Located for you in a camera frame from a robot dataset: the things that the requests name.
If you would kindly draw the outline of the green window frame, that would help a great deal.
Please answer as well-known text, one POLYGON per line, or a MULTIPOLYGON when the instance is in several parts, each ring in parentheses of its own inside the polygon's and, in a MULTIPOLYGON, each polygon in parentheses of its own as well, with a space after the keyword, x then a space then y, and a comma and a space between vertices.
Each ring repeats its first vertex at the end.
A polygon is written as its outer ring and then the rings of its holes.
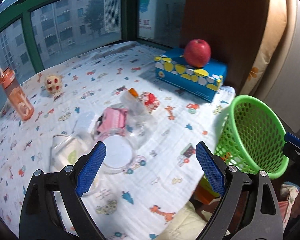
POLYGON ((185 0, 0 0, 0 67, 19 82, 104 46, 180 42, 185 0))

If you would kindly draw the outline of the green plastic mesh basket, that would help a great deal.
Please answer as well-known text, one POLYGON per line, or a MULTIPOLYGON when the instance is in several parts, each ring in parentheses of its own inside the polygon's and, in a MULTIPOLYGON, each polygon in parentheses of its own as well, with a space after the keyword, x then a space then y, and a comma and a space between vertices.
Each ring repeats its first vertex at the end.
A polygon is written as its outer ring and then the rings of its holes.
POLYGON ((282 152, 286 131, 274 111, 255 97, 239 95, 226 113, 214 154, 242 172, 264 170, 270 179, 281 177, 289 159, 282 152))

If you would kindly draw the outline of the white paper cup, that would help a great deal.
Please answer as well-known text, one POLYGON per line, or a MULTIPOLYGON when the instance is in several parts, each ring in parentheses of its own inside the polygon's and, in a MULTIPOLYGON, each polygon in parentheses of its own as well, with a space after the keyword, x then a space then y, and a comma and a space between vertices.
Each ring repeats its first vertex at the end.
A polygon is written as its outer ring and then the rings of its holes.
POLYGON ((67 165, 74 165, 80 156, 87 154, 93 140, 88 133, 57 134, 52 138, 50 171, 57 172, 67 165))

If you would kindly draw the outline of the floral beige curtain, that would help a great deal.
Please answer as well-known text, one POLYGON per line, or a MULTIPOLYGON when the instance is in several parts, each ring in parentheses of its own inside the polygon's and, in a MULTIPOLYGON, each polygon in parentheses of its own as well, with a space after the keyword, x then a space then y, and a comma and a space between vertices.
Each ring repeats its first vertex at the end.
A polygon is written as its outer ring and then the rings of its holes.
POLYGON ((263 100, 275 85, 291 47, 297 10, 298 0, 269 0, 262 42, 241 95, 263 100))

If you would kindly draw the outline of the orange water bottle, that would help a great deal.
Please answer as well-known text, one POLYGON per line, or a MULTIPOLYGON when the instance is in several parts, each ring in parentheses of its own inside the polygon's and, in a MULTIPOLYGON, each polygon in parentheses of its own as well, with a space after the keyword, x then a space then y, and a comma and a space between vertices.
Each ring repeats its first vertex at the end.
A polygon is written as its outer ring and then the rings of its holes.
POLYGON ((19 85, 15 72, 7 67, 5 70, 0 68, 0 85, 7 95, 11 105, 20 115, 21 120, 27 121, 33 116, 34 107, 25 95, 22 87, 19 85))

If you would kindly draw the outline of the red white candy wrapper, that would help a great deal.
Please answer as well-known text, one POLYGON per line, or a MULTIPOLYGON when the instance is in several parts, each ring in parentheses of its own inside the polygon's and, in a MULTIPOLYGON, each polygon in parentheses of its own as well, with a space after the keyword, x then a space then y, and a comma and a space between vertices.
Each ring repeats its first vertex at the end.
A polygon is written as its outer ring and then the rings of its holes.
POLYGON ((142 102, 149 113, 152 113, 160 105, 160 101, 157 99, 157 97, 150 92, 143 92, 138 96, 138 100, 142 102))

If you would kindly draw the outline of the small cream plush toy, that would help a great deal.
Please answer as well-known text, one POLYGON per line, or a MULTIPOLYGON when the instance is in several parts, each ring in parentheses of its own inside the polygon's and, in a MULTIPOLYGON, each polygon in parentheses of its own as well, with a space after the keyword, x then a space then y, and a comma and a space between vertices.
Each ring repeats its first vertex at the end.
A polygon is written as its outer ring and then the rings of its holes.
POLYGON ((45 78, 44 85, 50 95, 55 95, 62 90, 62 79, 59 75, 48 75, 45 78))

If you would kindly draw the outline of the pink patterned cloth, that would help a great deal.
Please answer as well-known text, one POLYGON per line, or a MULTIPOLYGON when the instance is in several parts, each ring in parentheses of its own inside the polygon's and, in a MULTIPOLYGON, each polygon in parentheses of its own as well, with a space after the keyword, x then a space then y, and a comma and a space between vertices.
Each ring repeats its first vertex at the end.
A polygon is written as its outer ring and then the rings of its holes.
POLYGON ((290 218, 300 215, 300 186, 284 182, 280 189, 280 198, 279 208, 283 229, 285 229, 290 218))

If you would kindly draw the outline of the blue yellow dotted shoe box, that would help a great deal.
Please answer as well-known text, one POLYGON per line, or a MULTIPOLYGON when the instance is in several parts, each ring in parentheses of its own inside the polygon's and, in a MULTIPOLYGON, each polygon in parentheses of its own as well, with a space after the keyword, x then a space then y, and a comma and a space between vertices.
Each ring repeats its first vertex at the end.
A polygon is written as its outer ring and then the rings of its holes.
POLYGON ((173 48, 154 58, 155 76, 171 85, 194 94, 207 102, 213 98, 222 86, 228 66, 211 59, 203 68, 194 68, 187 64, 184 50, 173 48))

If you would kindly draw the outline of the red apple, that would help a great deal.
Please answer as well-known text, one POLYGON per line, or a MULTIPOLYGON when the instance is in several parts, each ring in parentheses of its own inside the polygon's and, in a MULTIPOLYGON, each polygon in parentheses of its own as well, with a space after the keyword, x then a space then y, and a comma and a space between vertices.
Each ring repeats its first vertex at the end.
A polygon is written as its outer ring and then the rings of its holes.
POLYGON ((210 45, 205 40, 191 40, 184 49, 184 58, 192 67, 203 68, 211 58, 210 45))

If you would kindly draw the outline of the clear round plastic lid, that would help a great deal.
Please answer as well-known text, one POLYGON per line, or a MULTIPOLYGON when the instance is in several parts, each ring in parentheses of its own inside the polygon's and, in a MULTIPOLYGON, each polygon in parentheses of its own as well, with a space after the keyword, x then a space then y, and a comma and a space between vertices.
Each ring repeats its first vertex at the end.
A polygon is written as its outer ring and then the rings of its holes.
POLYGON ((125 136, 125 130, 110 129, 100 133, 96 139, 106 146, 106 156, 101 165, 105 174, 118 174, 127 169, 136 157, 131 142, 125 136))

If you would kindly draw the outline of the pink snack wrapper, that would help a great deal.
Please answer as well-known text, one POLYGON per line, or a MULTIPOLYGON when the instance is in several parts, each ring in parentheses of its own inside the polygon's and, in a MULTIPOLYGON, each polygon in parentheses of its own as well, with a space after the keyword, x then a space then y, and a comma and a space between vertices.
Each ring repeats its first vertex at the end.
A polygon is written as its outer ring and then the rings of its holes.
POLYGON ((96 121, 94 133, 99 135, 111 129, 124 129, 127 115, 126 108, 107 107, 96 121))

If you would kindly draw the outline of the brown wooden headboard panel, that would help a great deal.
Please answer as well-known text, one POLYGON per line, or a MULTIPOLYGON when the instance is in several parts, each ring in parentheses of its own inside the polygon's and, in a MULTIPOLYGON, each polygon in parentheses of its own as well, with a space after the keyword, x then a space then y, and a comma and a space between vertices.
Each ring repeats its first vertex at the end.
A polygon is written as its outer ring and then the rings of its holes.
POLYGON ((270 0, 186 0, 179 46, 205 40, 213 59, 228 65, 224 84, 240 93, 266 27, 270 0))

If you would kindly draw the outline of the cream quilted blanket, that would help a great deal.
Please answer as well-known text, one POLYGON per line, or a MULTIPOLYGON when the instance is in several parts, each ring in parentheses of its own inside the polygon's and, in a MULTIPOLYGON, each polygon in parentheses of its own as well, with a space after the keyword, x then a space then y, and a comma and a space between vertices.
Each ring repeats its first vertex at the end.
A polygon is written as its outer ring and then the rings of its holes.
POLYGON ((217 198, 208 205, 200 205, 197 210, 188 201, 155 239, 196 239, 210 220, 219 200, 217 198))

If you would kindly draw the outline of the orange box under bed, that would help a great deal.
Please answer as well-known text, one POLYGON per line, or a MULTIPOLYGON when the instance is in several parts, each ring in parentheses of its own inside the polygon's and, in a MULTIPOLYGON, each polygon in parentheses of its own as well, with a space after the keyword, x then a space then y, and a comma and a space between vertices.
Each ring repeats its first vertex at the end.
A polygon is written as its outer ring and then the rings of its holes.
POLYGON ((203 176, 198 183, 194 196, 196 200, 203 204, 210 204, 214 199, 219 198, 220 195, 214 192, 208 180, 203 176))

